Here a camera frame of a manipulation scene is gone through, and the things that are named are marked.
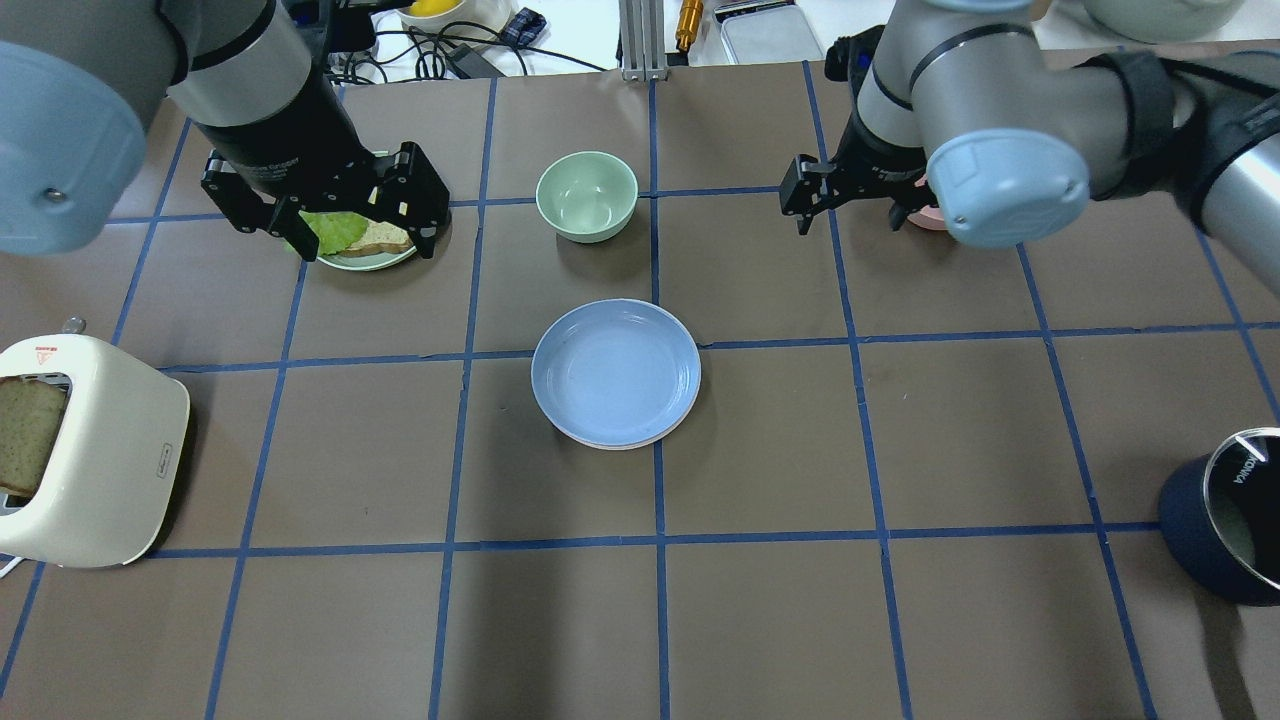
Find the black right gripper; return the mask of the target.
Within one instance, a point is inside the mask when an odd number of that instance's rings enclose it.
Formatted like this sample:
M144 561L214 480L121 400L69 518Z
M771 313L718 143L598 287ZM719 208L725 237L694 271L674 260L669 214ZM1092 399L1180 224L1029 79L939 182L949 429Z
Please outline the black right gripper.
M923 150L879 138L858 110L867 79L873 90L881 88L873 58L883 33L883 26L873 26L836 38L826 53L823 76L847 91L851 111L829 161L796 155L780 182L780 210L795 220L800 236L810 233L820 214L851 200L891 199L891 231L902 229L910 217L925 208L925 195L915 186L925 174Z

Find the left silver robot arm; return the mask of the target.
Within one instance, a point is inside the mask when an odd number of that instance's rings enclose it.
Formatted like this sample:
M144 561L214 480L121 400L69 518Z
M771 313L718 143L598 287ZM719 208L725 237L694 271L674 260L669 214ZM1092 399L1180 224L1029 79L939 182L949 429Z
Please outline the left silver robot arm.
M5 1L3 251L93 241L170 99L212 145L205 192L233 227L320 255L308 213L399 227L431 258L451 195L413 142L366 149L279 1Z

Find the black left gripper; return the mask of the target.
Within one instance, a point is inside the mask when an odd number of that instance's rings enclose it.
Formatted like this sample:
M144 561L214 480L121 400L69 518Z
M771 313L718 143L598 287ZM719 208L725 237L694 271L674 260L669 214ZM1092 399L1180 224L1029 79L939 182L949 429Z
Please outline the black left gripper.
M425 151L403 142L372 155L321 70L256 120L192 122L220 158L206 161L200 183L218 210L238 232L268 232L307 263L320 242L302 210L372 215L401 228L424 259L451 228L451 191Z

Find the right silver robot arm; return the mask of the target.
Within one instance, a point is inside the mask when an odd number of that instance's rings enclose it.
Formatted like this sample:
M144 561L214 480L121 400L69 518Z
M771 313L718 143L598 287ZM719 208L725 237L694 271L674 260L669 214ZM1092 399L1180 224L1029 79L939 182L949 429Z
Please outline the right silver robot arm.
M960 243L1059 233L1088 202L1172 196L1194 228L1277 288L1277 51L1202 59L1106 53L1051 69L1025 1L899 1L838 38L824 73L851 113L828 161L800 154L780 209L890 199L890 224L934 205Z

